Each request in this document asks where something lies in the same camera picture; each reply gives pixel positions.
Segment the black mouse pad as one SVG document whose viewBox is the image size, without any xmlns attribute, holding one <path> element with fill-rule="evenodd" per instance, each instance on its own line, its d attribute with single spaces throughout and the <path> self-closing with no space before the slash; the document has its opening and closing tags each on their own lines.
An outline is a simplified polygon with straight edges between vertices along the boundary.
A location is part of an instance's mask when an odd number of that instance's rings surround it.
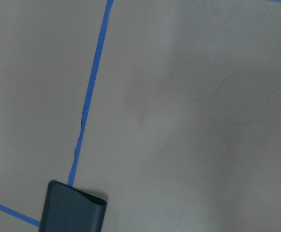
<svg viewBox="0 0 281 232">
<path fill-rule="evenodd" d="M 100 232 L 106 207 L 104 199 L 52 180 L 47 186 L 39 231 Z"/>
</svg>

